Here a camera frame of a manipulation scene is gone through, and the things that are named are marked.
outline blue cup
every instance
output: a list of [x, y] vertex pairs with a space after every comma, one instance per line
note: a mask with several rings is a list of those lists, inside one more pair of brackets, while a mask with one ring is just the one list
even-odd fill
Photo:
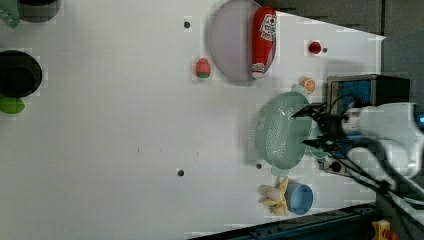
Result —
[[287, 208], [297, 215], [307, 213], [314, 201], [312, 189], [304, 184], [289, 183], [285, 193]]

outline red bottle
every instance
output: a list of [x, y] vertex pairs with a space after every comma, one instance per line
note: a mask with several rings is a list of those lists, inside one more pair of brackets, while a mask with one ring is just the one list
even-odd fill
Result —
[[252, 31], [252, 76], [261, 79], [275, 44], [277, 14], [272, 7], [261, 7], [255, 13]]

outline white table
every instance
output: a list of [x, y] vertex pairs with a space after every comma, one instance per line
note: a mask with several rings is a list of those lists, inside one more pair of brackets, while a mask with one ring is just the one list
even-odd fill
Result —
[[[251, 154], [252, 119], [303, 76], [322, 86], [378, 73], [381, 38], [279, 13], [264, 81], [237, 86], [214, 66], [199, 81], [193, 64], [223, 2], [67, 0], [49, 23], [0, 25], [2, 50], [39, 57], [48, 77], [22, 114], [0, 115], [0, 239], [186, 239], [296, 217], [259, 202], [277, 179]], [[314, 39], [326, 56], [304, 55]], [[308, 156], [290, 179], [312, 187], [308, 214], [375, 200]]]

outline green strainer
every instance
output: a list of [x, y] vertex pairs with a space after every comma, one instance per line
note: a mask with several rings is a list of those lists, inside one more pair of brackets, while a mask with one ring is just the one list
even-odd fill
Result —
[[288, 170], [302, 160], [312, 119], [291, 116], [309, 104], [307, 92], [295, 84], [292, 91], [279, 95], [259, 112], [255, 145], [259, 154], [272, 165], [272, 174], [287, 176]]

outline black wire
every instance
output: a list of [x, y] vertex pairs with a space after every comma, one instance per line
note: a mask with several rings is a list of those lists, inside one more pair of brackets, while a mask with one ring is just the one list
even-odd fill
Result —
[[334, 99], [334, 101], [330, 104], [330, 108], [329, 108], [329, 110], [328, 110], [328, 112], [329, 113], [331, 113], [331, 110], [333, 110], [333, 107], [334, 107], [334, 104], [335, 103], [337, 103], [338, 101], [340, 101], [341, 99], [343, 99], [343, 98], [345, 98], [345, 97], [353, 97], [353, 98], [355, 98], [355, 100], [360, 100], [360, 98], [358, 98], [358, 96], [357, 95], [355, 95], [355, 94], [344, 94], [344, 95], [341, 95], [341, 96], [338, 96], [336, 99]]

